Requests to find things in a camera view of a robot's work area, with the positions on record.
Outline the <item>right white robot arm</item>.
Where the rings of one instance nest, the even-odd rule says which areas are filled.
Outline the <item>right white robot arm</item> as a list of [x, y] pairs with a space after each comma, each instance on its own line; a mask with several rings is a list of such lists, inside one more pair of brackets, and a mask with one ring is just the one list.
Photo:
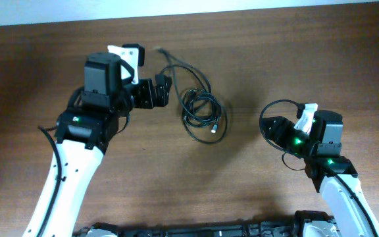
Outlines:
[[353, 163], [341, 155], [343, 117], [327, 110], [300, 111], [259, 119], [263, 138], [284, 154], [304, 160], [305, 173], [329, 206], [342, 236], [379, 236], [379, 223], [361, 188]]

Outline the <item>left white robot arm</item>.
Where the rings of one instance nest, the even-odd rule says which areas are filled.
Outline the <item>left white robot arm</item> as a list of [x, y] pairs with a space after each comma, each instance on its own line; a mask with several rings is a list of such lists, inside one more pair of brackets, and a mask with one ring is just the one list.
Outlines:
[[134, 83], [142, 60], [92, 53], [84, 65], [84, 85], [70, 97], [57, 119], [55, 134], [45, 134], [53, 149], [51, 167], [25, 236], [71, 236], [86, 190], [109, 142], [121, 129], [118, 120], [134, 108], [168, 103], [172, 79], [158, 74]]

